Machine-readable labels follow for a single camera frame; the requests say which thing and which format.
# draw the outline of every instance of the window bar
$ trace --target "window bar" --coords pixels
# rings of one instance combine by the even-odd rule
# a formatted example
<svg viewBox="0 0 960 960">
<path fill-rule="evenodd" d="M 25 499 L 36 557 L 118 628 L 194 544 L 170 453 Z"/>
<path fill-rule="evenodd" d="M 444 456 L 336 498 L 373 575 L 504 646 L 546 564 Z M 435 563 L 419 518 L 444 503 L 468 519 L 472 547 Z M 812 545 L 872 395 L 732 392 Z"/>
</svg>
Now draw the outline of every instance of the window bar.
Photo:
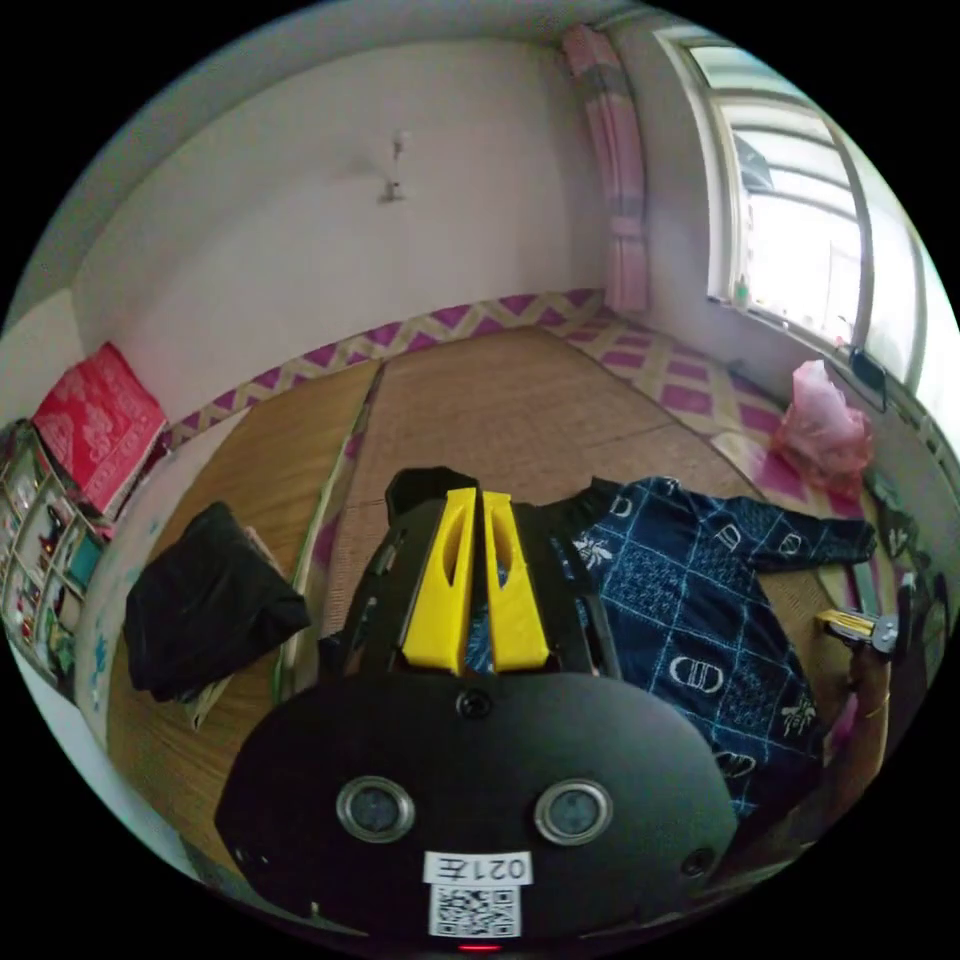
<svg viewBox="0 0 960 960">
<path fill-rule="evenodd" d="M 835 141 L 825 140 L 823 137 L 818 137 L 815 133 L 805 133 L 801 130 L 784 130 L 782 127 L 774 127 L 765 123 L 730 124 L 730 129 L 735 133 L 770 133 L 778 137 L 788 137 L 791 140 L 803 140 L 806 143 L 815 143 L 818 147 L 837 150 Z"/>
<path fill-rule="evenodd" d="M 743 222 L 743 206 L 741 203 L 741 183 L 743 174 L 740 170 L 740 158 L 737 155 L 736 144 L 730 135 L 730 127 L 724 122 L 713 98 L 706 95 L 707 115 L 713 128 L 715 143 L 720 153 L 723 171 L 720 176 L 724 200 L 726 201 L 728 236 L 731 238 L 729 254 L 726 258 L 725 277 L 726 289 L 724 296 L 729 299 L 733 296 L 741 271 L 746 270 L 747 264 L 747 225 Z"/>
<path fill-rule="evenodd" d="M 843 217 L 844 220 L 849 220 L 851 223 L 857 223 L 856 214 L 849 213 L 846 210 L 841 210 L 839 207 L 835 207 L 830 203 L 825 203 L 822 200 L 814 200 L 811 197 L 803 197 L 799 194 L 787 193 L 783 190 L 767 190 L 764 187 L 750 187 L 747 192 L 758 197 L 777 197 L 780 200 L 789 200 L 791 203 L 800 203 L 806 207 L 815 207 L 816 209 L 823 210 L 825 213 L 832 214 L 835 217 Z"/>
<path fill-rule="evenodd" d="M 916 313 L 913 323 L 913 342 L 910 344 L 910 360 L 903 385 L 911 394 L 916 394 L 923 374 L 923 355 L 927 347 L 927 282 L 923 271 L 923 254 L 911 224 L 905 224 L 910 238 L 910 255 L 913 258 L 914 288 L 916 290 Z"/>
<path fill-rule="evenodd" d="M 850 346 L 863 348 L 870 332 L 870 318 L 873 316 L 873 227 L 870 223 L 870 210 L 867 207 L 863 184 L 860 182 L 860 174 L 847 145 L 843 142 L 843 133 L 829 117 L 824 115 L 822 119 L 833 137 L 833 146 L 840 154 L 843 169 L 847 172 L 853 204 L 857 211 L 857 224 L 860 227 L 860 296 L 857 300 L 857 320 L 853 325 Z"/>
<path fill-rule="evenodd" d="M 820 183 L 826 183 L 831 187 L 837 187 L 839 190 L 850 191 L 850 184 L 844 180 L 837 180 L 836 177 L 828 176 L 825 173 L 814 173 L 810 170 L 805 170 L 803 167 L 791 167 L 785 163 L 770 163 L 767 161 L 767 166 L 771 170 L 779 170 L 781 173 L 793 173 L 799 177 L 806 177 L 809 180 L 818 180 Z"/>
</svg>

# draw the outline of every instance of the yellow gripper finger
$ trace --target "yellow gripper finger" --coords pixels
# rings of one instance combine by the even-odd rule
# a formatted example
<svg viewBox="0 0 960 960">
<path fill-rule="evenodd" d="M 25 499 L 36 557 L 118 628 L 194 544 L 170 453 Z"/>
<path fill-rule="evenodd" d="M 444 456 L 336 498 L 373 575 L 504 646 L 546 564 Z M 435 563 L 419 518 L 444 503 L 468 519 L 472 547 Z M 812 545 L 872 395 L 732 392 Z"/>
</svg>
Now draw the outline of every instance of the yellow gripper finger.
<svg viewBox="0 0 960 960">
<path fill-rule="evenodd" d="M 497 673 L 541 670 L 550 650 L 509 494 L 484 492 L 483 523 L 493 668 Z M 506 570 L 503 586 L 498 566 Z"/>
<path fill-rule="evenodd" d="M 412 667 L 460 676 L 470 628 L 477 491 L 450 490 L 420 582 L 403 655 Z"/>
</svg>

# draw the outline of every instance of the window frame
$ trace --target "window frame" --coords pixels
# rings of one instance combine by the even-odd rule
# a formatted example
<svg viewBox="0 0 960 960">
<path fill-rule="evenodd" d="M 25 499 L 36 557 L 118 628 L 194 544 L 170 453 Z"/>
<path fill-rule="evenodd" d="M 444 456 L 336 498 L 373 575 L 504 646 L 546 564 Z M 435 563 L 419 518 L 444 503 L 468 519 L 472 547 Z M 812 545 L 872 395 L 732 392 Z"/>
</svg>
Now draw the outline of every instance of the window frame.
<svg viewBox="0 0 960 960">
<path fill-rule="evenodd" d="M 853 195 L 857 225 L 860 230 L 860 292 L 857 316 L 848 346 L 834 347 L 823 336 L 802 323 L 788 320 L 763 307 L 750 304 L 747 314 L 758 322 L 772 325 L 788 333 L 820 353 L 845 373 L 851 373 L 851 350 L 858 348 L 869 353 L 866 347 L 873 316 L 875 274 L 872 218 L 866 190 L 857 169 L 853 154 L 847 146 L 843 131 L 811 101 L 779 91 L 747 90 L 740 88 L 711 87 L 706 75 L 691 51 L 697 47 L 727 46 L 736 49 L 737 44 L 710 33 L 700 27 L 675 26 L 656 31 L 656 37 L 677 70 L 681 82 L 694 105 L 702 115 L 701 145 L 707 164 L 715 164 L 718 174 L 718 192 L 710 198 L 711 220 L 720 219 L 716 233 L 711 226 L 710 278 L 707 299 L 723 306 L 733 306 L 733 290 L 737 269 L 743 262 L 746 232 L 741 216 L 740 165 L 733 143 L 731 129 L 723 117 L 721 104 L 755 104 L 787 107 L 815 116 L 830 134 L 828 146 L 836 149 L 847 175 Z M 820 138 L 818 143 L 826 143 Z M 807 198 L 793 198 L 809 202 Z M 951 489 L 960 498 L 960 458 L 944 436 L 936 420 L 916 397 L 917 386 L 923 373 L 923 357 L 927 339 L 927 297 L 923 253 L 919 234 L 912 221 L 904 214 L 903 226 L 910 246 L 913 261 L 916 313 L 910 356 L 902 378 L 887 373 L 887 404 L 904 423 L 911 427 L 926 449 L 944 472 Z"/>
</svg>

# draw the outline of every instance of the pink curtain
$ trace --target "pink curtain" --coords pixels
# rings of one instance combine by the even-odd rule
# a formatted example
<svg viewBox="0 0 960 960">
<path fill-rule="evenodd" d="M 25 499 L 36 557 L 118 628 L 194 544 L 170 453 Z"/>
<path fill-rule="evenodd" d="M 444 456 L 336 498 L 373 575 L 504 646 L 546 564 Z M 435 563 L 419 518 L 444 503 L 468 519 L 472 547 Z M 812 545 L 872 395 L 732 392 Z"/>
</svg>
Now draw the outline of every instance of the pink curtain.
<svg viewBox="0 0 960 960">
<path fill-rule="evenodd" d="M 647 308 L 643 153 L 629 81 L 610 41 L 582 24 L 563 50 L 581 90 L 610 213 L 605 303 L 618 313 Z"/>
</svg>

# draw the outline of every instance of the dark blue sweater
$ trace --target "dark blue sweater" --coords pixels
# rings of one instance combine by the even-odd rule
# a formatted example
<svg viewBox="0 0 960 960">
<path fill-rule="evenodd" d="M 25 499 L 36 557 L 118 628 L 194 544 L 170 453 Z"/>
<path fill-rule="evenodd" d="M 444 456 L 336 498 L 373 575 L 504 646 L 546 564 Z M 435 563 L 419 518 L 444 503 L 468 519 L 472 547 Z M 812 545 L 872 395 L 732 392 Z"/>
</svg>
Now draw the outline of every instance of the dark blue sweater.
<svg viewBox="0 0 960 960">
<path fill-rule="evenodd" d="M 606 610 L 623 679 L 700 730 L 741 820 L 785 800 L 790 806 L 797 785 L 812 785 L 822 769 L 825 731 L 756 575 L 865 561 L 876 546 L 873 527 L 746 497 L 708 497 L 651 477 L 620 487 L 576 546 Z M 467 665 L 492 670 L 486 619 L 473 624 Z"/>
</svg>

